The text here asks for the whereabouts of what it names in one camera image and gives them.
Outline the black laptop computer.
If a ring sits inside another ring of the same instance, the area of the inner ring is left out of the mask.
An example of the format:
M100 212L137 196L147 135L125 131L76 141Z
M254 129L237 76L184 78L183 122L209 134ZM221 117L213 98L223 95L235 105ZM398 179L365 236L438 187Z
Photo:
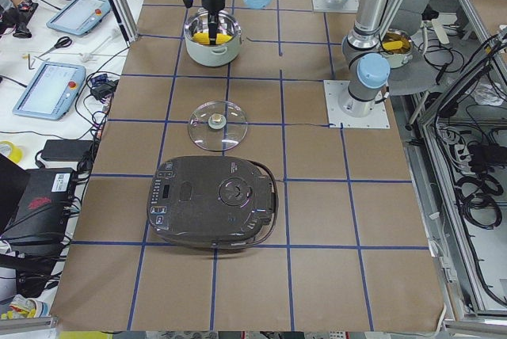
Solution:
M16 250L61 244L76 184L72 168L22 169L1 156L1 240Z

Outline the blue teach pendant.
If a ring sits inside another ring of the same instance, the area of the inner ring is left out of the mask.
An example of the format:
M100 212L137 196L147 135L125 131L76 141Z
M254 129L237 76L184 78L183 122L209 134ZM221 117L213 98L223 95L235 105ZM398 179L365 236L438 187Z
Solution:
M86 68L78 64L43 62L13 107L17 116L59 120L84 85Z
M58 32L83 36L111 11L108 0L73 0L53 16L46 26Z

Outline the grey office chair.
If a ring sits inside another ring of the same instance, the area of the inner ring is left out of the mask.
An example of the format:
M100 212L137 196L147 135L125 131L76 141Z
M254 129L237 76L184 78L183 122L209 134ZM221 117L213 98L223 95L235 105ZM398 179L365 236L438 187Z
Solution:
M388 0L387 12L382 18L380 33L397 29L409 36L416 34L422 23L422 14L430 0ZM413 50L413 58L391 71L388 85L391 96L420 93L434 84L435 74L425 63L422 54Z

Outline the far blue teach pendant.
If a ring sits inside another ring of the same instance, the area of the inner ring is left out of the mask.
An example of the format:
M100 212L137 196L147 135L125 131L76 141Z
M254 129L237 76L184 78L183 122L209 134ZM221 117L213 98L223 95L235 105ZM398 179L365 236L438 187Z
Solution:
M111 11L108 0L73 0L53 16L46 26L58 32L83 36Z

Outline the pale green electric pot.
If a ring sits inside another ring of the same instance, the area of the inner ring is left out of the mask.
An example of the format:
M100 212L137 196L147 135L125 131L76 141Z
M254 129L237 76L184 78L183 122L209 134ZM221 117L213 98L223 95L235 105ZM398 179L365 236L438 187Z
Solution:
M198 9L184 25L185 45L189 56L206 67L221 67L238 56L242 30L238 20L227 11L220 11L218 21L208 26L208 11Z

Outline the black rice cooker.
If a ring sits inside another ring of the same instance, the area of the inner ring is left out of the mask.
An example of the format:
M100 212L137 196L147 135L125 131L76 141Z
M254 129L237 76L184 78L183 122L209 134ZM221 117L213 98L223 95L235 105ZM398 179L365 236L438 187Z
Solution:
M259 162L181 156L155 171L147 218L156 235L174 245L244 249L272 234L278 201L275 177Z

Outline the black scissors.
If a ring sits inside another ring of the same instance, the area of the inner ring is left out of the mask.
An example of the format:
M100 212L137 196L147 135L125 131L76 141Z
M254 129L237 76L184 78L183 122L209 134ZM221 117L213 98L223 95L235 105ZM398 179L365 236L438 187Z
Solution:
M49 53L60 48L68 48L72 45L73 40L69 36L61 36L47 51L41 53L39 57L48 55Z

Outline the near blue teach pendant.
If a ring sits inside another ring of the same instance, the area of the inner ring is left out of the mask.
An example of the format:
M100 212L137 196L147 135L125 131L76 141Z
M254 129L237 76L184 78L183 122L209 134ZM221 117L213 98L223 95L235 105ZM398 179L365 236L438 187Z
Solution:
M13 107L17 116L59 120L84 85L86 68L78 64L43 62Z

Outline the glass pot lid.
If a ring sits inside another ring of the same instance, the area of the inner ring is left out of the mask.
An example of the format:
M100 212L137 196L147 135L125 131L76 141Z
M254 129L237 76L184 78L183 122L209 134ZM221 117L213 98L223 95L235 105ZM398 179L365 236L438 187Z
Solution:
M249 123L245 112L230 101L208 101L189 117L191 141L203 150L221 152L240 144Z

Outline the yellow tape roll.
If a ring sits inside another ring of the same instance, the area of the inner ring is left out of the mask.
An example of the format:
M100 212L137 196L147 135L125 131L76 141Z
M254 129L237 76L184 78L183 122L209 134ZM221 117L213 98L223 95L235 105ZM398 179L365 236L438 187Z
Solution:
M23 157L22 150L15 146L10 141L1 141L0 142L0 152L1 155L5 156L12 162L18 164Z

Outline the yellow plastic corn cob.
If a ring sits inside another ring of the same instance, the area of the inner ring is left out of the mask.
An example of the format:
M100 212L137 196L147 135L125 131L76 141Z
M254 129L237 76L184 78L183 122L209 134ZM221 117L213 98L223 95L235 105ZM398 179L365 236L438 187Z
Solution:
M216 33L216 37L212 40L208 32L196 32L192 39L194 42L202 45L221 45L229 42L233 36L223 33Z

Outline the black power adapter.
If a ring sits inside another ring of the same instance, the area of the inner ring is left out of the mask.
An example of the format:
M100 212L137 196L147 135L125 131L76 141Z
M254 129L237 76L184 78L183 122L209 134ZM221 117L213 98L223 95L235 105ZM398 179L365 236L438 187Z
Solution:
M91 140L79 139L49 139L35 157L39 168L45 167L45 162L79 162L92 148Z

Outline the steel bowl on chair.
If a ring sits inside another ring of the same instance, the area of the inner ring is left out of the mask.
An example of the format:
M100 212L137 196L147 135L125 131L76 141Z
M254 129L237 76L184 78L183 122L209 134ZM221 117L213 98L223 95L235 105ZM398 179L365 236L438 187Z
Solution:
M380 54L388 61L391 69L397 69L411 61L413 48L413 41L406 32L389 29L382 39Z

